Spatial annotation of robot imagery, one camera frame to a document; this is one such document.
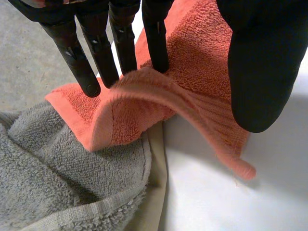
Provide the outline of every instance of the towel fold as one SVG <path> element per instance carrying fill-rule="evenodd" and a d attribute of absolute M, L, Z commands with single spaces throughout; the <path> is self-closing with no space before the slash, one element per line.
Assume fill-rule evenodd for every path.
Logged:
<path fill-rule="evenodd" d="M 123 230 L 150 169 L 146 134 L 88 152 L 49 102 L 0 113 L 0 230 Z"/>
<path fill-rule="evenodd" d="M 136 44 L 142 68 L 123 77 L 95 99 L 78 84 L 55 89 L 46 99 L 89 151 L 128 144 L 175 113 L 193 124 L 218 159 L 243 179 L 256 170 L 240 159 L 248 132 L 231 112 L 227 57 L 231 30 L 215 0 L 177 0 L 166 19 L 170 69 L 160 74 L 148 60 L 144 31 Z"/>

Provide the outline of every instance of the towel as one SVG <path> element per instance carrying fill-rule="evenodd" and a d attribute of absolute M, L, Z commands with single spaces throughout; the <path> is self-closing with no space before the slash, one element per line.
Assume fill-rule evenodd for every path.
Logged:
<path fill-rule="evenodd" d="M 145 133 L 88 152 L 47 101 L 0 112 L 0 230 L 123 230 L 150 170 Z"/>
<path fill-rule="evenodd" d="M 231 29 L 215 0 L 177 0 L 166 19 L 170 69 L 160 74 L 148 60 L 144 31 L 136 43 L 141 69 L 125 75 L 95 99 L 78 84 L 52 91 L 46 99 L 85 149 L 128 144 L 143 131 L 175 113 L 194 125 L 217 158 L 239 177 L 250 180 L 256 170 L 240 158 L 248 132 L 231 112 L 227 57 Z"/>

